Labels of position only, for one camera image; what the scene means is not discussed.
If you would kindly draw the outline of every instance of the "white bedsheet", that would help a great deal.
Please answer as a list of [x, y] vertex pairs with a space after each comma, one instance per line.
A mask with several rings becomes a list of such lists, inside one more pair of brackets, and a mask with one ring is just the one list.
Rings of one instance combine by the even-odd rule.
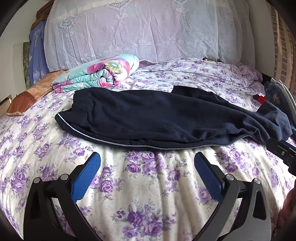
[[[246, 66], [193, 58], [141, 68], [113, 90], [199, 87], [255, 111], [259, 103], [252, 95], [264, 94], [264, 88], [254, 79], [259, 79], [257, 73]], [[128, 152], [95, 145], [67, 134], [54, 120], [56, 113], [71, 107], [72, 98], [73, 92], [50, 93], [24, 116], [0, 119], [0, 208], [21, 237], [33, 179], [39, 176], [44, 181], [54, 180], [71, 173], [93, 151], [101, 155], [101, 167], [77, 204], [104, 241], [191, 241], [217, 205], [194, 168], [193, 158], [198, 151], [238, 180], [261, 179], [272, 223], [276, 222], [293, 177], [288, 167], [262, 145], [241, 139], [227, 147], [169, 152]], [[63, 228], [71, 233], [56, 205]], [[237, 208], [224, 232], [230, 229], [236, 214]]]
[[207, 57], [255, 67], [245, 0], [56, 0], [44, 50], [50, 71], [121, 53], [151, 63]]

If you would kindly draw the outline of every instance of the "brown pillow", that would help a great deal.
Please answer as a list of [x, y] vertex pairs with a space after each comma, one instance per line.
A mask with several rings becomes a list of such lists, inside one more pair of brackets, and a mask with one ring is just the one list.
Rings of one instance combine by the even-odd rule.
[[30, 89], [17, 95], [10, 104], [6, 114], [9, 116], [23, 115], [37, 100], [40, 100], [52, 91], [52, 81], [65, 72], [65, 70], [58, 70], [49, 73]]

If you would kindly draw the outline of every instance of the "floral bedsheet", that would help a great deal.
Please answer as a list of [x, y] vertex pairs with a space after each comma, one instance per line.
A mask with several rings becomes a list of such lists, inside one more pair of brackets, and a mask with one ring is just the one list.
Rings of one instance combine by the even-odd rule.
[[[246, 66], [188, 58], [141, 68], [112, 90], [171, 91], [174, 85], [186, 85], [256, 111], [259, 103], [252, 95], [264, 94], [264, 88], [254, 80], [260, 80], [260, 75]], [[71, 173], [93, 151], [100, 154], [101, 167], [77, 204], [103, 240], [192, 240], [217, 206], [194, 168], [198, 151], [239, 180], [261, 179], [274, 226], [293, 176], [264, 146], [247, 138], [226, 147], [169, 152], [95, 145], [64, 132], [54, 120], [58, 112], [71, 107], [73, 94], [50, 93], [25, 115], [0, 119], [0, 208], [21, 237], [33, 179], [54, 180]], [[55, 204], [62, 227], [73, 234]], [[237, 211], [235, 208], [224, 232]]]

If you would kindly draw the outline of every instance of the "metal bolt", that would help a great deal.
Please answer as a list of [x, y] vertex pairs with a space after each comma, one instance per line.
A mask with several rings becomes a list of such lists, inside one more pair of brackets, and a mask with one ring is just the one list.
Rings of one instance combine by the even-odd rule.
[[68, 179], [68, 177], [69, 177], [68, 174], [63, 174], [63, 175], [61, 175], [61, 180], [65, 181]]
[[227, 178], [229, 181], [233, 181], [233, 180], [234, 180], [234, 176], [232, 176], [231, 174], [227, 174], [227, 175], [226, 175], [226, 178]]
[[257, 183], [257, 184], [260, 184], [261, 183], [260, 179], [258, 179], [258, 178], [255, 178], [254, 179], [254, 182]]
[[33, 182], [34, 183], [39, 183], [40, 182], [40, 178], [38, 178], [38, 177], [37, 178], [34, 178]]

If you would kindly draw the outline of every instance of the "brown patterned curtain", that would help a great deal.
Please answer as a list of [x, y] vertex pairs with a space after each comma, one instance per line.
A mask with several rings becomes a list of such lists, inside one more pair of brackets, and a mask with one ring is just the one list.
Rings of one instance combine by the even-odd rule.
[[296, 40], [283, 18], [269, 3], [275, 44], [273, 78], [281, 80], [296, 99]]

